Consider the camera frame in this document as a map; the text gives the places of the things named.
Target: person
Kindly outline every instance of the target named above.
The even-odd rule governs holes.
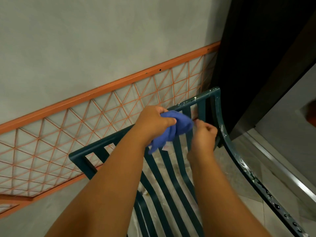
[[[167,127],[176,124],[176,119],[160,116],[166,111],[159,106],[143,109],[135,125],[65,208],[46,237],[126,236],[145,147]],[[270,236],[239,199],[215,161],[217,129],[201,120],[195,124],[188,160],[205,236]]]

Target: forearm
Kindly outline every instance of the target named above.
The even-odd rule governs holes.
[[[205,236],[270,236],[231,188],[214,154],[191,161]]]
[[[145,140],[131,129],[47,236],[126,236],[143,168]]]

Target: blue cloth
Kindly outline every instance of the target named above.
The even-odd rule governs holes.
[[[177,135],[187,133],[193,127],[193,121],[191,118],[177,111],[164,112],[161,113],[160,116],[175,118],[177,123],[168,127],[162,135],[152,140],[152,142],[149,144],[151,149],[148,151],[148,154],[152,154],[156,151],[156,149],[164,147],[167,141],[173,141]]]

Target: orange metal frame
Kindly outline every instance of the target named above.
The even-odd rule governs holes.
[[[69,99],[66,99],[64,101],[58,102],[56,104],[50,105],[48,107],[45,107],[43,109],[40,109],[40,110],[35,111],[33,113],[30,113],[28,115],[25,115],[25,116],[22,116],[20,118],[9,121],[7,123],[1,124],[0,125],[0,134],[12,131],[12,130],[19,128],[19,127],[23,127],[27,124],[34,122],[34,121],[40,120],[40,119],[45,118],[49,115],[66,110],[66,109],[73,107],[75,105],[84,103],[84,102],[89,101],[93,98],[104,95],[108,92],[119,89],[121,87],[124,87],[128,84],[134,83],[136,81],[145,79],[149,76],[152,76],[152,75],[157,74],[161,71],[170,69],[170,68],[175,67],[181,63],[190,61],[190,60],[195,59],[197,57],[200,57],[202,55],[218,51],[219,45],[220,45],[220,42],[216,42],[216,43],[208,45],[206,47],[202,47],[198,50],[181,55],[179,57],[168,60],[168,61],[163,62],[161,64],[158,64],[156,66],[150,67],[150,68],[145,69],[143,71],[126,76],[122,79],[113,81],[111,83],[97,87],[93,90],[84,92],[80,95],[77,95],[77,96],[71,97]],[[42,193],[34,198],[0,195],[0,204],[11,204],[12,205],[12,208],[10,208],[9,210],[0,214],[0,218],[8,216],[8,215],[12,214],[13,212],[15,212],[15,211],[33,203],[33,202],[39,200],[39,199],[42,199],[48,195],[51,195],[52,193],[59,191],[62,188],[66,187],[68,185],[71,185],[71,184],[73,184],[73,183],[75,183],[83,178],[85,178],[85,175],[83,175],[83,174],[79,175],[79,176],[77,176],[77,177],[75,177],[75,178],[73,178],[65,183],[62,183],[59,186],[54,187],[53,189],[50,189],[50,190],[48,190],[48,191],[46,191],[46,192],[44,192],[44,193]]]

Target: chair backrest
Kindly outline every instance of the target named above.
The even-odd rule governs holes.
[[[254,175],[254,173],[249,169],[246,163],[242,160],[241,156],[236,152],[224,125],[222,112],[221,112],[221,101],[220,101],[220,89],[218,87],[212,88],[208,91],[201,93],[193,98],[190,98],[182,103],[179,103],[169,110],[182,111],[183,114],[191,117],[191,106],[197,104],[197,112],[198,118],[200,120],[205,121],[205,103],[206,99],[210,99],[211,101],[211,110],[212,116],[215,126],[218,128],[218,135],[216,137],[215,147],[218,146],[219,143],[223,144],[231,159],[234,161],[235,165],[247,179],[247,181],[251,184],[251,186],[258,192],[258,194],[262,197],[262,199],[268,204],[268,206],[273,210],[273,212],[278,216],[278,218],[284,223],[284,225],[291,231],[294,236],[303,236],[303,229],[299,226],[299,224],[291,217],[291,215],[280,205],[280,203],[271,195],[271,193],[264,187],[264,185],[259,181],[259,179]],[[86,147],[83,147],[77,151],[74,151],[69,154],[70,160],[89,178],[92,179],[96,174],[97,169],[91,164],[91,162],[86,158],[86,155],[94,153],[103,163],[109,157],[109,153],[105,150],[105,146],[109,144],[114,144],[115,146],[120,142],[123,136],[132,128],[129,126],[121,131],[118,131],[112,135],[109,135],[103,139],[100,139],[92,144],[89,144]],[[191,147],[191,140],[193,137],[192,130],[186,133],[186,142],[188,146],[188,150]],[[179,137],[176,137],[173,141],[173,147],[175,150],[176,159],[179,165],[180,174],[188,187],[188,190],[192,194],[193,198],[196,201],[194,186],[190,181],[187,172],[184,166],[184,159],[182,155],[182,149],[180,144]],[[181,189],[177,178],[175,176],[174,170],[172,168],[172,164],[169,158],[168,151],[164,151],[161,148],[159,149],[163,162],[166,166],[168,175],[171,179],[173,186],[176,189],[176,192],[188,213],[190,220],[199,236],[203,236],[203,228],[201,223],[199,222],[197,216],[195,215],[189,201],[187,200],[183,190]],[[169,208],[172,212],[172,215],[175,219],[175,222],[183,236],[189,236],[189,232],[181,219],[179,211],[177,210],[176,204],[172,199],[170,192],[162,178],[162,175],[159,171],[159,168],[156,165],[156,162],[152,155],[148,154],[148,147],[145,150],[144,155],[145,160],[147,161],[150,170],[152,171],[157,183],[159,184],[161,190],[163,191],[164,197],[169,205]],[[144,188],[148,191],[154,206],[156,208],[156,212],[158,218],[161,222],[163,230],[166,236],[173,236],[171,231],[171,227],[167,221],[166,215],[162,209],[161,203],[159,202],[156,192],[154,191],[152,185],[149,180],[145,176],[144,173],[141,175],[140,182],[143,184]],[[139,226],[143,236],[157,236],[157,232],[155,230],[152,217],[149,213],[146,202],[143,198],[143,195],[137,191],[136,200],[134,203],[134,209],[136,212],[137,220],[139,222]]]

